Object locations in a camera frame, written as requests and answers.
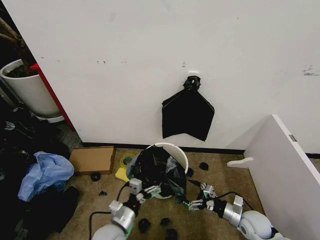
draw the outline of black plastic bag hanging on wall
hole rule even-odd
[[[162,103],[162,137],[189,134],[205,141],[214,118],[214,107],[198,92],[198,76],[189,76],[184,89]]]

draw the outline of blue plastic bag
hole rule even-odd
[[[74,174],[74,166],[63,156],[43,151],[38,151],[34,156],[37,163],[29,167],[18,193],[18,198],[25,202],[30,202],[50,186],[63,191],[66,181]]]

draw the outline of black baseboard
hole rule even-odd
[[[320,159],[320,153],[306,153],[306,155],[310,159]]]
[[[114,146],[122,149],[146,149],[149,145],[143,144],[124,144],[124,143],[99,143],[99,142],[83,142],[84,147],[101,147]],[[202,147],[186,147],[179,146],[184,152],[210,153],[210,154],[237,154],[243,155],[245,150],[222,149],[222,148],[202,148]]]

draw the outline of trash bin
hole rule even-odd
[[[157,147],[163,147],[163,149],[166,150],[184,168],[184,172],[187,174],[188,167],[189,167],[188,158],[184,153],[184,151],[181,150],[180,147],[168,142],[158,142],[153,145]],[[172,196],[163,197],[157,194],[155,195],[155,197],[157,199],[168,199]]]

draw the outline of robotic arm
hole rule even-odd
[[[140,205],[146,199],[161,192],[160,186],[142,189],[142,181],[133,178],[129,182],[130,195],[128,201],[121,203],[113,200],[109,205],[112,213],[112,224],[100,227],[92,240],[125,240],[131,232],[135,218],[138,216]]]
[[[243,212],[244,200],[236,195],[233,204],[217,198],[214,187],[202,182],[198,199],[189,203],[190,210],[207,208],[227,220],[249,240],[290,240],[282,236],[270,223],[269,219],[258,211]]]
[[[199,182],[199,185],[201,191],[198,200],[184,202],[190,210],[208,209],[217,213],[219,218],[236,227],[248,240],[290,240],[282,236],[260,212],[243,212],[244,199],[241,196],[236,195],[233,204],[230,204],[216,196],[212,185],[204,182]],[[136,178],[130,180],[129,189],[130,196],[127,202],[111,202],[109,209],[113,215],[112,224],[100,227],[92,240],[126,240],[138,216],[140,205],[161,192],[160,186],[151,186],[143,190],[141,180]]]

